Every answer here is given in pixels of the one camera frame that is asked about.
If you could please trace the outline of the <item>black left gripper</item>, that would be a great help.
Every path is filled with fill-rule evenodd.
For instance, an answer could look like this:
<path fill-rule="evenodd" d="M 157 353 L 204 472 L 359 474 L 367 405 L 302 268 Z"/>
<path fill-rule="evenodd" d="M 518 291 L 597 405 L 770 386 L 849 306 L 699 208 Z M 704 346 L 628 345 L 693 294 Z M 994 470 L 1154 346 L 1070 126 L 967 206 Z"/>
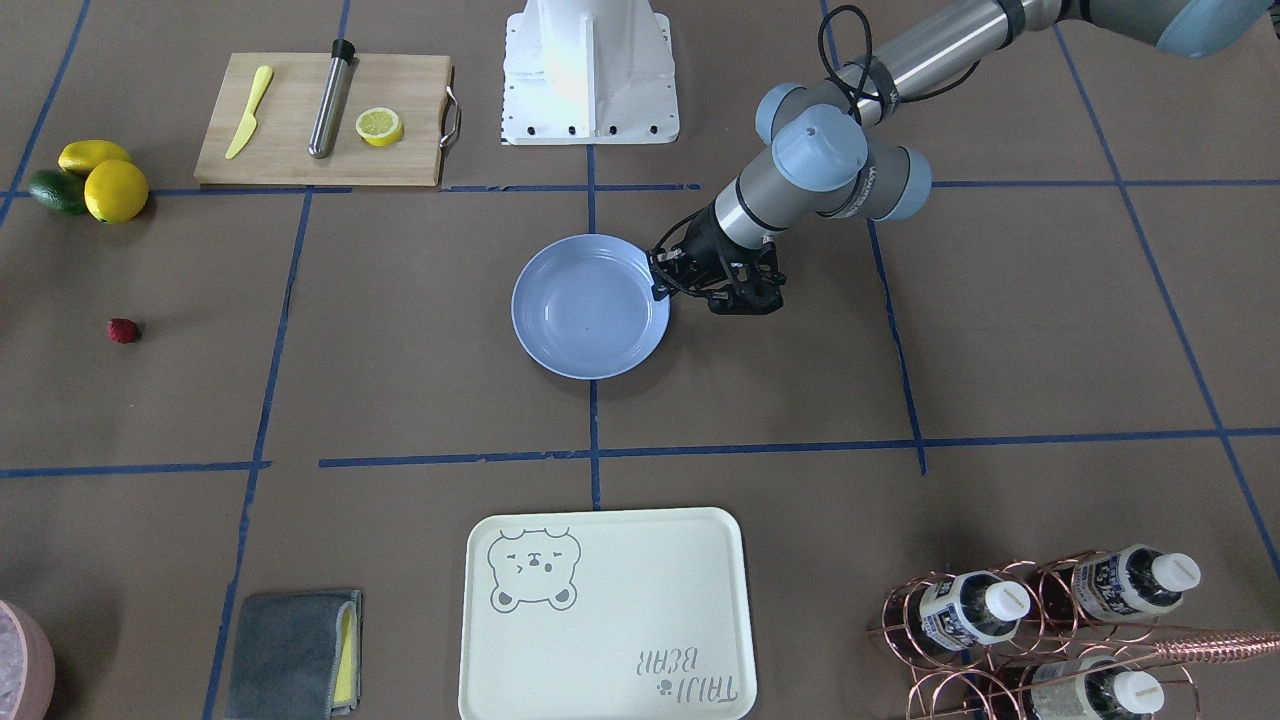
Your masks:
<path fill-rule="evenodd" d="M 703 299 L 717 315 L 764 316 L 778 311 L 786 275 L 776 246 L 735 243 L 719 227 L 713 206 L 685 217 L 646 251 L 655 302 L 684 293 Z"/>

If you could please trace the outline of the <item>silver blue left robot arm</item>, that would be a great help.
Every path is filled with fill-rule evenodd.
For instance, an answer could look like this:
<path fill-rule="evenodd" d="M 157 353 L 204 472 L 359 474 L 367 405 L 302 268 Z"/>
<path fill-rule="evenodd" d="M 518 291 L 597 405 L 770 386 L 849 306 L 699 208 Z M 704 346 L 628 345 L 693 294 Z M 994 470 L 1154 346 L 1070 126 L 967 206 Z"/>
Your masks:
<path fill-rule="evenodd" d="M 774 86 L 759 102 L 763 147 L 701 210 L 676 224 L 677 243 L 646 255 L 652 297 L 703 299 L 719 315 L 762 316 L 783 304 L 776 238 L 814 214 L 896 222 L 915 215 L 933 183 L 918 151 L 870 137 L 911 102 L 957 88 L 983 59 L 1024 33 L 1065 20 L 1197 59 L 1234 44 L 1265 1 L 951 1 L 842 65 L 827 51 L 814 85 Z"/>

